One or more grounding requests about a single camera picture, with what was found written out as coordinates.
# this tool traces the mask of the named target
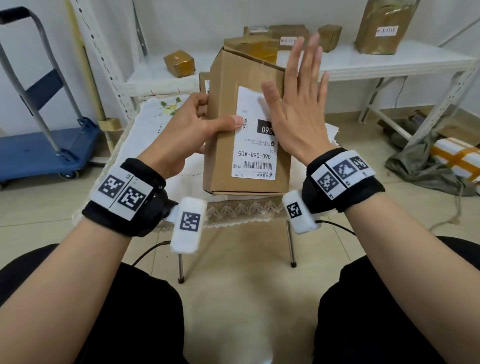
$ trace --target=left hand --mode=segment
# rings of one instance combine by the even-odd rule
[[[243,124],[240,116],[222,116],[214,120],[205,115],[208,94],[191,94],[168,122],[165,129],[137,158],[167,179],[179,174],[185,159],[203,152],[204,143],[217,132],[231,132]]]

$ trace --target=forearm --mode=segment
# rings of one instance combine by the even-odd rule
[[[345,211],[390,293],[452,363],[480,357],[480,272],[378,193]]]
[[[0,308],[5,363],[72,363],[131,238],[84,218]]]

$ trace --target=right hand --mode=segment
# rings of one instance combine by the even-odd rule
[[[298,37],[285,69],[283,100],[273,81],[265,81],[262,90],[270,109],[272,127],[283,149],[308,166],[325,152],[337,148],[328,140],[325,103],[329,74],[323,73],[318,88],[322,47],[318,33],[310,37],[299,69],[304,39]]]

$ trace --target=brown package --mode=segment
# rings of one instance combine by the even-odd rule
[[[279,50],[291,50],[295,40],[302,36],[305,38],[303,49],[307,46],[310,34],[308,29],[302,24],[296,25],[271,25],[272,37],[280,39]]]
[[[276,64],[278,42],[278,39],[273,39],[269,36],[239,36],[224,39],[223,45],[252,57]]]
[[[163,60],[168,70],[176,77],[190,76],[195,73],[195,60],[190,54],[183,50],[177,50],[163,57]]]
[[[210,91],[210,72],[200,72],[200,92],[208,94]]]
[[[336,48],[338,40],[340,39],[342,27],[339,25],[327,24],[318,28],[317,32],[320,35],[320,45],[324,52],[328,53]]]
[[[272,31],[266,25],[244,26],[243,36],[268,36],[273,38]]]
[[[210,68],[207,117],[237,114],[239,86],[261,92],[265,80],[283,94],[285,69],[223,47]],[[274,180],[232,177],[235,132],[217,133],[205,147],[204,184],[211,194],[281,195],[288,192],[291,156],[278,145]]]
[[[480,149],[480,133],[461,125],[447,125],[440,129],[439,135],[445,138],[456,138]]]
[[[355,45],[364,54],[395,54],[415,12],[405,0],[368,0]]]

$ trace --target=paper label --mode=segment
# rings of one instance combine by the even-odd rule
[[[293,46],[297,40],[296,36],[282,36],[280,37],[281,46]]]
[[[278,140],[263,94],[240,86],[237,115],[243,125],[235,132],[232,177],[274,180]]]
[[[258,34],[258,33],[267,33],[268,28],[264,25],[261,26],[249,26],[248,30],[251,34]]]
[[[380,26],[377,28],[375,36],[396,36],[398,25],[396,26]]]

